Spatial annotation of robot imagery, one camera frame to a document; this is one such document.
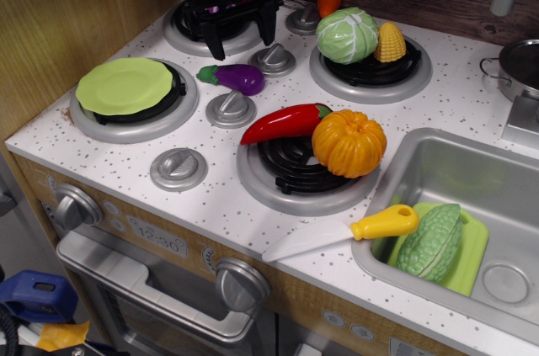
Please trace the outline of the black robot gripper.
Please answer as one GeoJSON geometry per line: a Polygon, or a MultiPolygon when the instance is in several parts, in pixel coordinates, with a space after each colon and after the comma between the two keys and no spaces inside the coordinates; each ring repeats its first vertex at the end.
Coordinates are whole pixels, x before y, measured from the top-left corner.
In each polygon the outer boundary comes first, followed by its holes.
{"type": "Polygon", "coordinates": [[[237,20],[254,21],[266,46],[275,40],[277,11],[283,0],[188,0],[181,8],[189,31],[206,43],[211,55],[225,59],[220,29],[237,20]]]}

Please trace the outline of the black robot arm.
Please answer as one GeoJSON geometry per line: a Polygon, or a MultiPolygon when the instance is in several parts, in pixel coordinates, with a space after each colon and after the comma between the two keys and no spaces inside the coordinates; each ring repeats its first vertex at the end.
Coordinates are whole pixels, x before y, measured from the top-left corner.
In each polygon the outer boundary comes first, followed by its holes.
{"type": "Polygon", "coordinates": [[[225,59],[220,31],[237,21],[254,21],[265,45],[275,39],[276,15],[283,0],[187,0],[180,12],[192,40],[203,40],[211,55],[225,59]]]}

